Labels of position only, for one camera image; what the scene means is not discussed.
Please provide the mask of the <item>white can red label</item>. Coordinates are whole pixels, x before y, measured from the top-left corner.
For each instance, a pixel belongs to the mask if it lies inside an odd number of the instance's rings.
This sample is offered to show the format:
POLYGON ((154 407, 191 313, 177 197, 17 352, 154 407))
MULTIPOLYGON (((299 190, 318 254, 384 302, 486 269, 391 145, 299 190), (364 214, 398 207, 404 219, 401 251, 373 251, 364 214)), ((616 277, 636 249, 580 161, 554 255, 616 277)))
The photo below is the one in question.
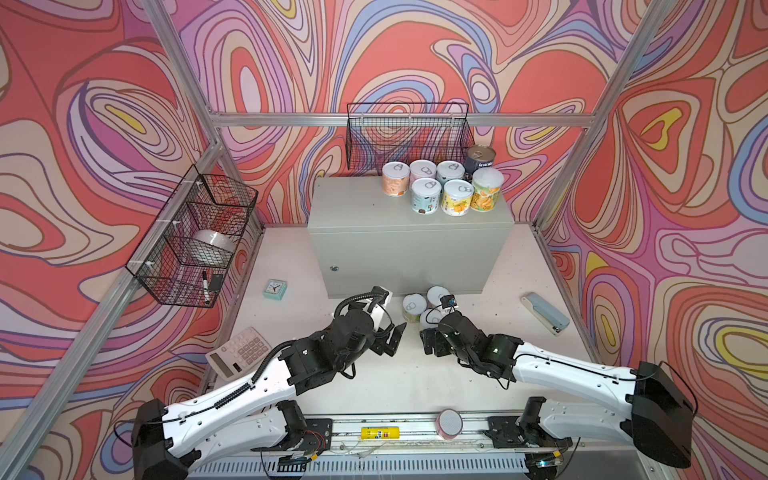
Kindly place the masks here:
POLYGON ((450 291, 443 286, 432 286, 427 291, 427 301, 430 307, 440 306, 441 299, 450 295, 450 291))

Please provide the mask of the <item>white can green label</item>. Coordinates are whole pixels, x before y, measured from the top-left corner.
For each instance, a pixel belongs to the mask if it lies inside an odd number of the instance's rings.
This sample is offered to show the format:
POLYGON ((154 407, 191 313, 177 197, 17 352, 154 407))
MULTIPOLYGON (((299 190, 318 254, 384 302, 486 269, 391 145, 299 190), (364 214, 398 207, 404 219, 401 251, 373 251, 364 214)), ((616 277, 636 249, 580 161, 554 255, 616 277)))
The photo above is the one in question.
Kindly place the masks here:
POLYGON ((402 315, 409 323, 419 323, 421 314, 427 309, 426 298, 418 293, 408 294, 402 300, 402 315))

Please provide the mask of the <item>white can yellow orange label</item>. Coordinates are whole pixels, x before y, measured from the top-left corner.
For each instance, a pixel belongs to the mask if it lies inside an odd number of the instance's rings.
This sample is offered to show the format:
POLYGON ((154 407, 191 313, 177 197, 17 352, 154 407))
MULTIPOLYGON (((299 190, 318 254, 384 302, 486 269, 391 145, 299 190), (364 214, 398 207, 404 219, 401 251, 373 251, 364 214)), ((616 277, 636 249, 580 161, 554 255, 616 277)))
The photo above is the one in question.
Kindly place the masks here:
POLYGON ((441 210, 449 216, 463 216, 470 209, 474 187, 471 183, 453 179, 443 185, 441 210))

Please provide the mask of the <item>white can teal label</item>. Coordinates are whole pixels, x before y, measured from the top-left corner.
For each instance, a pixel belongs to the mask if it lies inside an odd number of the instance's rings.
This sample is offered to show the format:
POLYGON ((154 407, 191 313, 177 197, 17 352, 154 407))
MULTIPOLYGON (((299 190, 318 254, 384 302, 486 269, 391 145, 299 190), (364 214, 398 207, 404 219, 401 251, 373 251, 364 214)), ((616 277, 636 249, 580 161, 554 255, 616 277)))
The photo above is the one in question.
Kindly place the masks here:
POLYGON ((419 178, 411 184, 411 209, 419 215, 431 215, 439 207, 441 184, 434 178, 419 178))

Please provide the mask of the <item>yellow peach can plastic lid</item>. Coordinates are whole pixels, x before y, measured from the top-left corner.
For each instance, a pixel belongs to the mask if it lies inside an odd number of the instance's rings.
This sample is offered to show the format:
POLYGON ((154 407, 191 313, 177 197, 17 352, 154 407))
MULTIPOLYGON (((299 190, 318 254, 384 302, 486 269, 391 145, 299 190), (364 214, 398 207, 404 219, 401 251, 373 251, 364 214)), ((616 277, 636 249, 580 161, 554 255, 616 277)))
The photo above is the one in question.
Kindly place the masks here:
POLYGON ((493 167, 480 168, 474 172, 474 189, 470 208, 477 212, 490 212, 494 209, 504 182, 504 175, 493 167))

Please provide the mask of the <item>light blue spotted can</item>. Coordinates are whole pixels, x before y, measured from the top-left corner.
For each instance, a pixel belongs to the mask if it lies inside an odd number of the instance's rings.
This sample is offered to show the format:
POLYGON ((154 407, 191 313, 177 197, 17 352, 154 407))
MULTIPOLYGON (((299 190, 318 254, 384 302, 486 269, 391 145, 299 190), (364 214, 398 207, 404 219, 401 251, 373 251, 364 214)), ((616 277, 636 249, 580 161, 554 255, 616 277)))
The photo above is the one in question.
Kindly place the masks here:
POLYGON ((462 180, 465 175, 465 167, 457 161, 445 160, 437 165, 436 179, 441 185, 451 180, 462 180))

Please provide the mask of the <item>white can pink label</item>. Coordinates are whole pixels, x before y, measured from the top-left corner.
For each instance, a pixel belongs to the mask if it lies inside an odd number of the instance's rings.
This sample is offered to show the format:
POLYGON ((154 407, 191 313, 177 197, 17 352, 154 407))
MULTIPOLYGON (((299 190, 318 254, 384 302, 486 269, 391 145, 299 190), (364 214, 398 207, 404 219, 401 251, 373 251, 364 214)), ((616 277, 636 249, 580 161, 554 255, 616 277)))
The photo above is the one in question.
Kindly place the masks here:
POLYGON ((425 159, 414 160, 409 165, 410 183, 426 178, 434 179, 436 177, 437 166, 434 162, 425 159))

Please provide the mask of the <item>dark blue tomato can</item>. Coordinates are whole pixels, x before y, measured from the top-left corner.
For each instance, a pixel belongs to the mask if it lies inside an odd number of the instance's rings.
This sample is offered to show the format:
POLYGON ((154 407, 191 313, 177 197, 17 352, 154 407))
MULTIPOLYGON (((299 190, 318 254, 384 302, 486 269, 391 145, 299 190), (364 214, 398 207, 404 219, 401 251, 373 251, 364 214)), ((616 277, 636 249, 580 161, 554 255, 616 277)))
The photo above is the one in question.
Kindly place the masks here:
POLYGON ((471 178, 477 170, 492 167, 495 158, 496 152, 490 146, 473 145, 469 147, 464 157, 465 176, 471 178))

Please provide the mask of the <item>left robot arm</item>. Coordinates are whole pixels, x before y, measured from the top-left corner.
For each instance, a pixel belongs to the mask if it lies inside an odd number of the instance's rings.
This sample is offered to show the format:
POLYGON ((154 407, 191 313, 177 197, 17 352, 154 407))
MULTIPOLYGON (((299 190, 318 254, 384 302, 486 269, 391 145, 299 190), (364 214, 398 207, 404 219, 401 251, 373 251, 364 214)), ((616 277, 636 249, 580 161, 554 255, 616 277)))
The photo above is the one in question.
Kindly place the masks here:
POLYGON ((325 329, 279 344, 239 380, 185 402, 144 403, 131 434, 135 478, 185 479, 246 450, 326 450, 328 439, 307 424, 295 399, 336 376, 353 378, 355 361, 368 350, 394 355, 406 326, 380 328, 389 317, 380 305, 346 310, 325 329))

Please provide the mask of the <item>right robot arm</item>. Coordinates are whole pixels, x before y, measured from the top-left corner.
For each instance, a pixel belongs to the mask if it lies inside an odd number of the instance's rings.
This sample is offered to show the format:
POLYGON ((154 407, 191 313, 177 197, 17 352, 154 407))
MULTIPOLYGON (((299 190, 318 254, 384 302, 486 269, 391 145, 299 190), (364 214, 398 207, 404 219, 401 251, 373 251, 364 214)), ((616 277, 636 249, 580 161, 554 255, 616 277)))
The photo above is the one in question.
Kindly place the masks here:
POLYGON ((670 467, 691 466, 698 406, 661 366, 642 361, 635 368, 616 367, 555 354, 515 336, 487 335, 457 310, 422 326, 426 354, 452 355, 459 366, 504 390, 527 383, 581 399, 567 407, 544 396, 529 398, 515 424, 521 443, 606 439, 630 443, 670 467))

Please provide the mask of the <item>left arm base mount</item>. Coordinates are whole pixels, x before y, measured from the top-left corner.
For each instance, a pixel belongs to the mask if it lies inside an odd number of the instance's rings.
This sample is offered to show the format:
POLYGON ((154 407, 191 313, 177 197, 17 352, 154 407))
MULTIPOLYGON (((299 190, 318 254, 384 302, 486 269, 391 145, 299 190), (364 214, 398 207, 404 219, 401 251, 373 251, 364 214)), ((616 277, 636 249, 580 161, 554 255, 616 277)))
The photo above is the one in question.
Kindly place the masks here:
POLYGON ((253 452, 298 451, 305 454, 321 454, 331 447, 333 420, 331 418, 310 418, 303 428, 290 430, 276 445, 253 448, 253 452))

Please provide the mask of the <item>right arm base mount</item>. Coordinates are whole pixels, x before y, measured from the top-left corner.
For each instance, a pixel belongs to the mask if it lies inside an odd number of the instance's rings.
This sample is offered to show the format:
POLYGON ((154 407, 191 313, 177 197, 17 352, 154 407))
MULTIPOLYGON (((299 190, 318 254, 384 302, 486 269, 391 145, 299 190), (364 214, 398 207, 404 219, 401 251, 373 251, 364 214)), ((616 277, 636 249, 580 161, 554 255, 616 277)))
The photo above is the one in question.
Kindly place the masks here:
POLYGON ((504 448, 554 448, 568 450, 573 446, 570 437, 556 438, 544 430, 538 417, 491 416, 488 429, 483 430, 493 447, 504 448))

